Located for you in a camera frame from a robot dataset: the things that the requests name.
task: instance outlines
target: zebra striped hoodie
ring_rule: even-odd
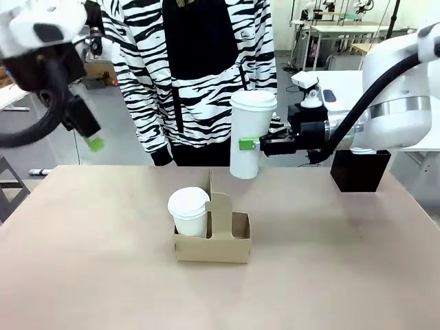
[[[270,0],[99,0],[136,135],[156,165],[167,144],[230,135],[230,96],[276,93]]]

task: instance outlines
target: black container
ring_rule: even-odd
[[[391,154],[378,151],[373,155],[356,155],[339,150],[331,165],[331,176],[343,193],[373,193],[377,190]]]

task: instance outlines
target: jacket cuff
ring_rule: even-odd
[[[173,161],[166,145],[150,153],[150,156],[156,166],[165,166]]]

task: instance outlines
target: cardboard handle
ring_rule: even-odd
[[[206,210],[211,212],[212,238],[233,238],[231,197],[220,192],[212,192],[211,201],[206,202]]]

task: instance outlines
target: white wall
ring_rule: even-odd
[[[294,19],[300,18],[300,12],[308,1],[309,0],[295,0]],[[338,12],[340,10],[342,1],[344,1],[344,8],[347,1],[349,1],[349,9],[347,12],[353,13],[353,3],[355,0],[336,0],[335,11]],[[388,0],[375,0],[374,8],[370,12],[367,12],[363,19],[365,21],[374,21],[379,23],[382,20],[382,17],[384,17],[383,24],[389,24],[395,5],[395,0],[389,1],[390,4],[385,12]],[[272,24],[274,26],[275,50],[289,50],[292,46],[294,29],[293,27],[289,27],[292,2],[293,0],[272,0]],[[435,20],[435,13],[438,14],[439,9],[439,0],[401,0],[395,27],[417,28],[419,24],[423,23],[424,21]]]

